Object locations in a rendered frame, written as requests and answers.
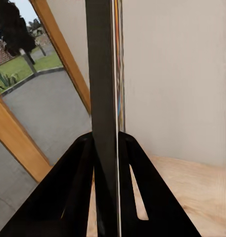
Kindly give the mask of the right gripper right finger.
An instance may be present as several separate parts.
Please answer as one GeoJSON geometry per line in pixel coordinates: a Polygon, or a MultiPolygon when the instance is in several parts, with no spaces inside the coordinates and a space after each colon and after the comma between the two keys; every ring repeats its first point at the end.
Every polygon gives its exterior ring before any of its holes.
{"type": "Polygon", "coordinates": [[[118,133],[122,237],[201,237],[136,139],[118,133]],[[132,167],[149,220],[137,217],[132,167]]]}

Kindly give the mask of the poster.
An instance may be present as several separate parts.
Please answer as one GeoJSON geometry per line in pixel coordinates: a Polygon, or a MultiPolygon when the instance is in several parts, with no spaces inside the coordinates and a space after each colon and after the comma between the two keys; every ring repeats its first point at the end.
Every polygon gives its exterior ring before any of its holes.
{"type": "Polygon", "coordinates": [[[118,133],[126,133],[123,0],[85,0],[97,237],[122,237],[118,133]]]}

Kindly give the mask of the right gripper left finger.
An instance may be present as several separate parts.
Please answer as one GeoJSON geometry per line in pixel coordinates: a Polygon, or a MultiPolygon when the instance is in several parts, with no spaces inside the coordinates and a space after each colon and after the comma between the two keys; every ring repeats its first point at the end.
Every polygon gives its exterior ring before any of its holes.
{"type": "Polygon", "coordinates": [[[78,137],[0,237],[86,237],[94,176],[92,132],[78,137]]]}

